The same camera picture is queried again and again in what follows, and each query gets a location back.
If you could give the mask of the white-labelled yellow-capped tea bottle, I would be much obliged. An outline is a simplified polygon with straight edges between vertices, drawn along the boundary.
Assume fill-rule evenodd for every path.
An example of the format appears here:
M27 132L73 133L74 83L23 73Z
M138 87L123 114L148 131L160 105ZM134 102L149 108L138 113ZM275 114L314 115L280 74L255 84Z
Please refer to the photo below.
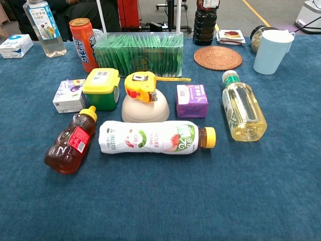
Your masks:
M213 127L200 128L186 120L157 123L109 120L100 126L98 142L105 154L150 152L188 155L198 148L215 147L216 131Z

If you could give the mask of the small white purple carton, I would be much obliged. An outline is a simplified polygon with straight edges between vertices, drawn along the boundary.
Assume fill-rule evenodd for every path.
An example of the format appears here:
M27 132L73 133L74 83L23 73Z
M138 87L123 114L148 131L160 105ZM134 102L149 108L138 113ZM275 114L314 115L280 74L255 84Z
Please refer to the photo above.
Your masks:
M82 88L85 79L61 81L54 96L53 104L58 113L80 112L86 106Z

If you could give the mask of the red cabinet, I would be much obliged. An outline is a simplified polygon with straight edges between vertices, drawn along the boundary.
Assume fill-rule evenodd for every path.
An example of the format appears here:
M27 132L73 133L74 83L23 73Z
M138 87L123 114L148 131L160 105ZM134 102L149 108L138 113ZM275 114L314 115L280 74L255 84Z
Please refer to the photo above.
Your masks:
M122 29L139 28L140 13L138 0L117 0Z

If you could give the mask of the purple tissue pack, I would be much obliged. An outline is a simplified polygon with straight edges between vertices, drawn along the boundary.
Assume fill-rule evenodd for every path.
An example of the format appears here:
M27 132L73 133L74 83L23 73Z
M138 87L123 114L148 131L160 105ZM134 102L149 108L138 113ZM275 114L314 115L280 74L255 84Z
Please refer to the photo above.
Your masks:
M205 118L209 103L202 84L177 85L176 109L178 118Z

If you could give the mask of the white red snack packet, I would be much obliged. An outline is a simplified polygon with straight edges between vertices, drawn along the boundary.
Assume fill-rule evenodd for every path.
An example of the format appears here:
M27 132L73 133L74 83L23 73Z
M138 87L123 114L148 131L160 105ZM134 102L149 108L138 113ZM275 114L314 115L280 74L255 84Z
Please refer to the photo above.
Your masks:
M225 45L242 45L245 44L245 38L241 30L219 30L216 33L216 42Z

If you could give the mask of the white appliance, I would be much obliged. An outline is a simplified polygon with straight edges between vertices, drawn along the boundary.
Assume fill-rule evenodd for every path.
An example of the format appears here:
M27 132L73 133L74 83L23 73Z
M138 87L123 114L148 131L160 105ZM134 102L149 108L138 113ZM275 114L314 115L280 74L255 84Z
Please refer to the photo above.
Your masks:
M298 31L321 35L321 0L306 0L294 21Z

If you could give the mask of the orange Arctic Ocean can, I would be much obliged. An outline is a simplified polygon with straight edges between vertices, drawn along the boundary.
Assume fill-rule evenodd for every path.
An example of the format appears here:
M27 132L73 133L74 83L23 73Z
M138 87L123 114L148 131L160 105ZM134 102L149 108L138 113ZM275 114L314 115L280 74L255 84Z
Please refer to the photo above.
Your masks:
M84 70L90 73L98 68L98 62L93 49L96 43L91 22L88 18L77 18L69 22L70 30L78 56L82 61Z

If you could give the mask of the yellow tape measure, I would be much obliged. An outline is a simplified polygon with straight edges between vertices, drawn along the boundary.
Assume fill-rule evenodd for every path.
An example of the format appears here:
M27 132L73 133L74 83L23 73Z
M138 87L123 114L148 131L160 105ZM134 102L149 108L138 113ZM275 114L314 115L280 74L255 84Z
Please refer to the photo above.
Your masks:
M159 77L150 71L139 71L128 75L124 81L126 94L134 99L145 103L157 101L157 81L187 81L190 78L181 77Z

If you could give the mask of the white frame pole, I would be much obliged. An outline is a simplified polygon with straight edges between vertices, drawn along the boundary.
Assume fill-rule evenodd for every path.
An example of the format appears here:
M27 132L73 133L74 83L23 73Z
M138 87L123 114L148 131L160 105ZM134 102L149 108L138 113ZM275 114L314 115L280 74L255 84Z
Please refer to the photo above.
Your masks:
M106 33L106 25L105 25L105 21L104 21L104 17L103 17L103 11L102 11L102 7L101 7L101 2L100 0L96 0L97 3L97 7L98 7L98 12L99 12L99 16L100 16L100 21L102 24L102 29L103 29L103 33Z

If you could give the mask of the clear green-capped tea bottle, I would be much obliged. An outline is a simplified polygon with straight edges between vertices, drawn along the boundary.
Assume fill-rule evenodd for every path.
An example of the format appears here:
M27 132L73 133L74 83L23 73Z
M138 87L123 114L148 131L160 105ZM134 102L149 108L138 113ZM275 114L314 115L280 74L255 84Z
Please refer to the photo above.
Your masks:
M222 103L231 136L239 142L255 142L267 130L267 122L252 88L234 70L222 75Z

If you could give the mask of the blue table cloth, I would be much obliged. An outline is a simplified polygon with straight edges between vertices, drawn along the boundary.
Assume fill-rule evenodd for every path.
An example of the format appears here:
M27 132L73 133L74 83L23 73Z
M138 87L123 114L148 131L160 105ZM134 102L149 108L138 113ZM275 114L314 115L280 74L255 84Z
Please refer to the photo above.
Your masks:
M268 124L257 142L232 139L222 106L222 73L197 65L184 41L183 75L203 84L216 129L213 149L174 156L101 153L92 138L76 173L44 163L72 115L53 97L61 81L87 76L71 42L49 58L34 45L0 57L0 241L321 241L321 36L298 35L278 70L253 70L248 45L237 68Z

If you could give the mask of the beige upturned bowl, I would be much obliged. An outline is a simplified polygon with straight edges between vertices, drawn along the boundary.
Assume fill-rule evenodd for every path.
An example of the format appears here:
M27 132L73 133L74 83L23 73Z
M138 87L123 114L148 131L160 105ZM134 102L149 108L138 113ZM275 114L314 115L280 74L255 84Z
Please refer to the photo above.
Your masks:
M122 103L122 120L127 123L154 123L167 121L170 115L165 96L156 89L157 101L145 103L126 95Z

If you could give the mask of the beige wooden furniture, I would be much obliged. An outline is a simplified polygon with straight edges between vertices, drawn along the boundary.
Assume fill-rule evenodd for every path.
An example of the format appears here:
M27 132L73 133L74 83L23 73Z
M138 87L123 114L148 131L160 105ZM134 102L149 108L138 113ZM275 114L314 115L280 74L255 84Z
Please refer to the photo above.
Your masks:
M3 7L0 3L0 36L8 38L9 35L3 26L4 22L10 22L10 20L9 20L8 16L6 15L5 10L3 9Z

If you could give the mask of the round woven coaster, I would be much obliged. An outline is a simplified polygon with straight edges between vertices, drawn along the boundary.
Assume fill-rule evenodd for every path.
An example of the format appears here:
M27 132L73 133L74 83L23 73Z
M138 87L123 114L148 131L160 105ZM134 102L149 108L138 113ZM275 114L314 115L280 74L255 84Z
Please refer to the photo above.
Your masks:
M208 46L194 53L195 62L203 68L216 71L233 70L243 62L241 55L233 49Z

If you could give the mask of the white blue milk carton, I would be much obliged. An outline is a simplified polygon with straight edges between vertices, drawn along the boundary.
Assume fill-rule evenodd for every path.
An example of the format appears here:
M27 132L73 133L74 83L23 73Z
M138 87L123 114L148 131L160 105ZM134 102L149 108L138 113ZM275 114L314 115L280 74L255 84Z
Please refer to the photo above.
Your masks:
M11 35L0 45L0 54L5 59L23 58L33 45L29 34Z

